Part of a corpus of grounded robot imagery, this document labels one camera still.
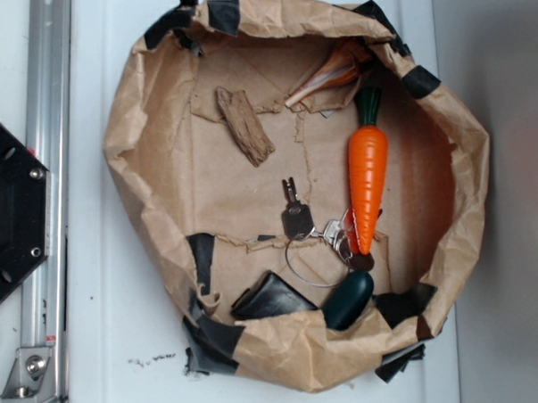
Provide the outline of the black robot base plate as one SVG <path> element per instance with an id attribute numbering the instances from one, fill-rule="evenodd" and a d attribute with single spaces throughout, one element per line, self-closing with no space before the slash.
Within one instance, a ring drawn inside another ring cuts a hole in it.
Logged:
<path id="1" fill-rule="evenodd" d="M 49 170 L 0 123 L 0 304 L 47 257 Z"/>

